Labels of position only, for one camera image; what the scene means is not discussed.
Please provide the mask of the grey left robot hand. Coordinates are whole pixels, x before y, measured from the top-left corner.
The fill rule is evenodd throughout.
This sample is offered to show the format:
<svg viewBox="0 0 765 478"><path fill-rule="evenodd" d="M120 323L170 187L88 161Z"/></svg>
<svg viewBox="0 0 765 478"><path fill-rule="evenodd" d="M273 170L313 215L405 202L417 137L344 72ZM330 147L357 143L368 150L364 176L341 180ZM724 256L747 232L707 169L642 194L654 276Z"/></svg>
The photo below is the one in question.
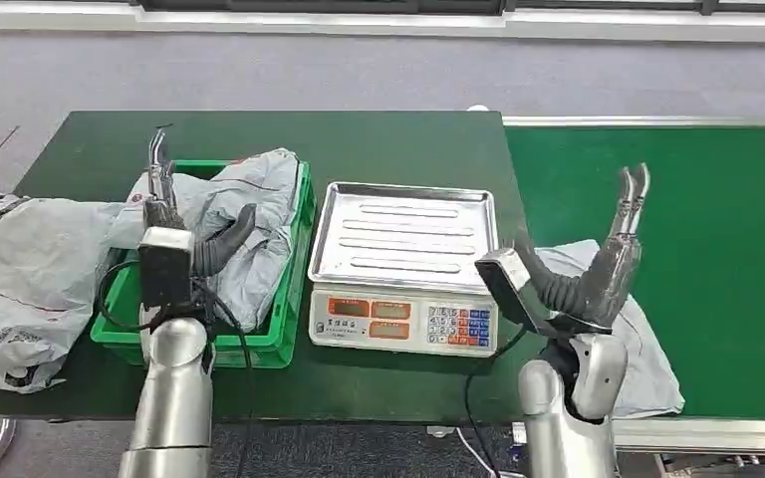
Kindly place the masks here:
<svg viewBox="0 0 765 478"><path fill-rule="evenodd" d="M142 206L145 232L137 248L139 259L143 265L172 276L214 276L253 232L256 206L243 206L229 226L209 239L195 240L177 211L174 162L166 154L164 140L161 126L148 145L148 196Z"/></svg>

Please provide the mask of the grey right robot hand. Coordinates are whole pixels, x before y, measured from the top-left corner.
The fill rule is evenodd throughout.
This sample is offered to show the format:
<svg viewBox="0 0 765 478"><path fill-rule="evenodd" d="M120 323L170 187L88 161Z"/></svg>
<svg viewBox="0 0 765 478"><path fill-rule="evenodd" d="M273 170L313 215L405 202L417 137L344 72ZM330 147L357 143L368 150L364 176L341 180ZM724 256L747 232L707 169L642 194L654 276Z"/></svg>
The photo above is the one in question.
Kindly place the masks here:
<svg viewBox="0 0 765 478"><path fill-rule="evenodd" d="M641 256L638 225L650 174L642 162L620 170L622 182L609 234L589 268L576 277L551 271L536 254L528 225L517 228L514 249L530 275L539 302L568 327L608 333L626 302Z"/></svg>

